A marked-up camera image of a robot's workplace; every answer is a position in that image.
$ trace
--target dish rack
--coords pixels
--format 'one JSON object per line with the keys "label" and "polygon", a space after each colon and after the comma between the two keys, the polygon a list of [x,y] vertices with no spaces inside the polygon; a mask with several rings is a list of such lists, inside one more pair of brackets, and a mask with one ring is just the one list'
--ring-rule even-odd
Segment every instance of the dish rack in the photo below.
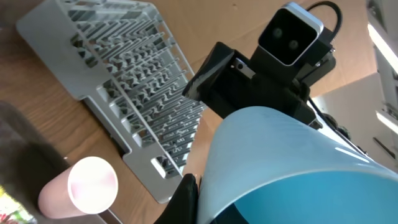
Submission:
{"label": "dish rack", "polygon": [[94,112],[156,201],[168,202],[204,106],[181,94],[193,72],[156,7],[46,0],[18,21],[17,30]]}

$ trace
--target paper cup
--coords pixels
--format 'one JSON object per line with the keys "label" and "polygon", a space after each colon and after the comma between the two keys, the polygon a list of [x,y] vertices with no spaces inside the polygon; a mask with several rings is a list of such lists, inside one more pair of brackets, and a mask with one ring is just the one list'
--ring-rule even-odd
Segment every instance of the paper cup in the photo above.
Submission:
{"label": "paper cup", "polygon": [[112,166],[99,157],[86,157],[47,183],[39,195],[47,218],[68,218],[107,210],[118,193]]}
{"label": "paper cup", "polygon": [[249,223],[396,223],[398,174],[255,106],[229,115],[215,133],[197,223],[210,223],[232,203]]}

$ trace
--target wooden table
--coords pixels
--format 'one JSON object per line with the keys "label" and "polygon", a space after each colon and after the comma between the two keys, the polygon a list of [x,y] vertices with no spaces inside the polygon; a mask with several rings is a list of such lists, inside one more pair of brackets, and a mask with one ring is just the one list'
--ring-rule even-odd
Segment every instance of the wooden table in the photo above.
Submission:
{"label": "wooden table", "polygon": [[[299,2],[307,6],[314,1],[316,0]],[[105,158],[119,177],[119,194],[111,207],[112,211],[124,223],[153,223],[165,205],[158,204],[150,196],[121,160],[116,146],[96,118],[84,104],[75,101],[66,92],[17,33],[15,21],[40,2],[42,0],[0,0],[0,100],[5,100],[22,111],[69,163],[75,163],[86,156]],[[196,70],[217,40],[237,48],[249,57],[267,21],[287,1],[150,2],[156,4]],[[348,12],[344,14],[345,23],[335,41],[338,67],[321,80],[317,94],[376,70],[371,43],[366,37],[364,1],[336,2],[341,5],[343,13]],[[334,19],[330,18],[326,24],[333,24]],[[221,122],[210,110],[206,110],[203,117],[184,170],[197,176],[204,171],[213,133]]]}

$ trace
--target camera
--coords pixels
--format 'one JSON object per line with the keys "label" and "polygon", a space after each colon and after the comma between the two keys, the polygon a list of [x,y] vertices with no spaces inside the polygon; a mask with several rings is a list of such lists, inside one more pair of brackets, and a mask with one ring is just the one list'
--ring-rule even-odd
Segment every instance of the camera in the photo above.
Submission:
{"label": "camera", "polygon": [[318,39],[323,23],[294,2],[280,8],[259,38],[259,46],[285,66],[293,65]]}

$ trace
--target pink cup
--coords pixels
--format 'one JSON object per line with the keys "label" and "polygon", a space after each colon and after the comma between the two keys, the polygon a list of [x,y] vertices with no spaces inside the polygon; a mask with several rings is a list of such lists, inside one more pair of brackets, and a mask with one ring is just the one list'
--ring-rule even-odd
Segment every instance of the pink cup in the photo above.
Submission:
{"label": "pink cup", "polygon": [[47,218],[68,218],[107,210],[118,194],[118,178],[111,164],[86,157],[47,183],[39,195]]}

